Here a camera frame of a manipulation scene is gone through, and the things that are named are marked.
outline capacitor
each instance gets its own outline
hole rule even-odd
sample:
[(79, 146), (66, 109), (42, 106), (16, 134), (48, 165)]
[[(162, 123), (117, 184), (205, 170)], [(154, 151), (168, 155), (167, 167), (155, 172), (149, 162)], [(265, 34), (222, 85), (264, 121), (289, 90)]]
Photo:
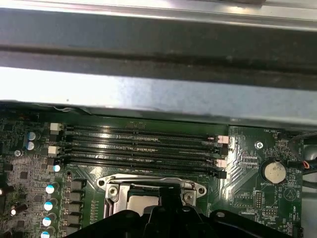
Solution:
[(49, 185), (46, 186), (45, 188), (45, 191), (48, 193), (48, 194), (52, 194), (54, 193), (55, 191), (57, 191), (59, 189), (59, 184), (58, 182), (53, 182)]
[(47, 227), (47, 229), (41, 233), (41, 238), (50, 238), (54, 235), (54, 233), (55, 233), (54, 227)]
[(44, 203), (44, 209), (46, 211), (52, 210), (54, 207), (58, 205), (58, 200), (56, 198), (51, 198), (49, 201)]
[(286, 168), (281, 161), (268, 160), (260, 166), (261, 177), (267, 182), (278, 184), (286, 178)]
[(54, 171), (54, 172), (59, 172), (60, 169), (61, 169), (61, 166), (60, 166), (60, 165), (54, 165), (54, 166), (53, 166), (53, 171)]
[(7, 186), (0, 188), (0, 196), (6, 196), (8, 193), (11, 193), (14, 191), (13, 186)]
[(31, 131), (31, 132), (26, 134), (26, 138), (28, 140), (38, 140), (41, 138), (41, 135), (38, 132)]
[(57, 216), (55, 213), (49, 213), (46, 217), (43, 218), (42, 224), (45, 227), (49, 227), (56, 219)]
[(26, 205), (25, 203), (21, 204), (20, 206), (14, 207), (11, 209), (10, 214), (11, 216), (15, 216), (21, 212), (24, 212), (28, 209), (28, 205)]
[(37, 150), (40, 148), (40, 144), (37, 141), (29, 141), (26, 144), (26, 149), (27, 150)]

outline black memory slot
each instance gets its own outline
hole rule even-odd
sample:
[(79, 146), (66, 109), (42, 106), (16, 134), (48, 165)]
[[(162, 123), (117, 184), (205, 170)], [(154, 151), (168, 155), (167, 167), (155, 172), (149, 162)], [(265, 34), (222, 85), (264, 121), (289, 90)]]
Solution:
[(73, 130), (90, 130), (95, 132), (123, 132), (127, 134), (139, 134), (139, 135), (155, 135), (155, 136), (166, 136), (168, 138), (175, 137), (173, 139), (184, 139), (189, 138), (192, 140), (206, 140), (208, 136), (200, 136), (200, 135), (190, 135), (190, 134), (177, 134), (177, 133), (166, 133), (160, 131), (149, 131), (144, 129), (136, 129), (136, 128), (114, 128), (114, 127), (102, 127), (102, 126), (86, 126), (86, 125), (75, 125), (68, 126), (66, 129)]
[(204, 155), (208, 156), (211, 150), (197, 150), (187, 148), (169, 148), (161, 146), (140, 146), (140, 145), (126, 145), (117, 143), (94, 143), (80, 140), (73, 140), (73, 146), (77, 147), (88, 147), (88, 148), (99, 148), (108, 150), (127, 150), (127, 151), (138, 151), (138, 152), (157, 152), (165, 154), (187, 154), (187, 155)]
[(98, 165), (98, 166), (117, 166), (120, 168), (135, 168), (143, 170), (158, 170), (158, 171), (183, 171), (191, 173), (204, 173), (210, 174), (214, 171), (210, 167), (194, 167), (194, 166), (179, 166), (179, 165), (164, 165), (164, 164), (144, 164), (136, 162), (118, 162), (118, 161), (105, 161), (100, 159), (83, 159), (83, 158), (64, 158), (65, 164), (83, 163), (85, 165)]
[(147, 153), (147, 152), (138, 152), (138, 151), (124, 151), (124, 150), (105, 150), (98, 148), (85, 148), (85, 147), (71, 147), (71, 151), (74, 152), (88, 152), (88, 153), (97, 153), (101, 155), (115, 154), (115, 155), (133, 155), (133, 156), (147, 156), (155, 158), (166, 158), (166, 159), (180, 159), (180, 160), (210, 160), (213, 157), (210, 156), (199, 156), (199, 155), (178, 155), (178, 154), (160, 154), (160, 153)]
[(100, 137), (88, 137), (88, 136), (72, 136), (67, 138), (67, 141), (88, 141), (96, 143), (113, 143), (113, 144), (128, 144), (128, 145), (145, 145), (145, 146), (164, 146), (173, 148), (192, 148), (192, 149), (209, 149), (208, 146), (203, 145), (192, 145), (192, 144), (176, 144), (176, 143), (164, 143), (164, 142), (153, 142), (153, 141), (135, 141), (127, 139), (109, 139)]
[(105, 160), (105, 161), (120, 161), (120, 162), (136, 162), (144, 164), (164, 164), (164, 165), (186, 165), (186, 166), (197, 166), (197, 167), (213, 167), (212, 162), (199, 161), (199, 160), (177, 160), (177, 159), (166, 159), (166, 158), (155, 158), (155, 157), (141, 157), (141, 156), (127, 156), (127, 155), (114, 155), (114, 154), (94, 154), (87, 152), (71, 152), (65, 154), (72, 158), (83, 158), (92, 160)]

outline black wire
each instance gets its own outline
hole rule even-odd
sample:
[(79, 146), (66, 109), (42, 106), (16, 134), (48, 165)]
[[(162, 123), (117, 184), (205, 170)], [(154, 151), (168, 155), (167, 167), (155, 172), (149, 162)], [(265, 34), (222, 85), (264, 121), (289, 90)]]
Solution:
[(297, 149), (296, 149), (296, 144), (299, 140), (307, 138), (307, 137), (311, 137), (311, 136), (317, 136), (317, 131), (312, 131), (312, 132), (307, 132), (301, 135), (297, 135), (294, 136), (292, 139), (290, 139), (287, 143), (288, 148), (290, 149), (290, 151), (294, 154), (294, 156), (296, 157), (296, 159), (298, 159), (299, 161), (304, 161), (303, 157), (298, 153)]
[(309, 182), (309, 181), (303, 180), (303, 186), (317, 189), (317, 182)]
[(316, 169), (308, 169), (303, 171), (303, 175), (310, 175), (313, 173), (317, 173), (317, 168)]
[[(317, 136), (317, 131), (307, 132), (301, 135), (294, 136), (292, 139), (288, 141), (287, 146), (290, 149), (290, 151), (294, 154), (297, 160), (304, 161), (303, 157), (298, 153), (298, 150), (296, 149), (297, 142), (299, 140), (302, 140), (304, 138), (311, 137), (311, 136)], [(308, 163), (312, 167), (317, 165), (317, 161), (309, 161)], [(309, 175), (313, 173), (317, 173), (317, 168), (303, 171), (303, 175)], [(309, 181), (303, 180), (303, 186), (317, 189), (317, 182), (309, 182)]]

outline motherboard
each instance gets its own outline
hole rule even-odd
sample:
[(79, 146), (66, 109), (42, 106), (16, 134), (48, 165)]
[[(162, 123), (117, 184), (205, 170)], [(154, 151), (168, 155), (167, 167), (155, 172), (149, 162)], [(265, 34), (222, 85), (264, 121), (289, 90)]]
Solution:
[[(273, 128), (2, 113), (0, 234), (60, 238), (95, 223), (109, 215), (107, 194), (117, 202), (104, 181), (120, 175), (190, 181), (199, 189), (183, 201), (204, 215), (224, 209), (297, 237), (302, 171), (288, 166), (288, 140)], [(129, 209), (157, 203), (142, 192), (130, 190)]]

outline red wire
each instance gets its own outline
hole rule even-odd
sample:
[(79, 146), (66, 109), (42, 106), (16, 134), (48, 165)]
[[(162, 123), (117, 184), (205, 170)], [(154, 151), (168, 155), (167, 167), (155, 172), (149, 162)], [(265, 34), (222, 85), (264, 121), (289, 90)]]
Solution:
[(308, 162), (307, 161), (303, 161), (303, 164), (304, 164), (304, 168), (305, 169), (309, 169), (310, 168), (310, 165), (308, 164)]

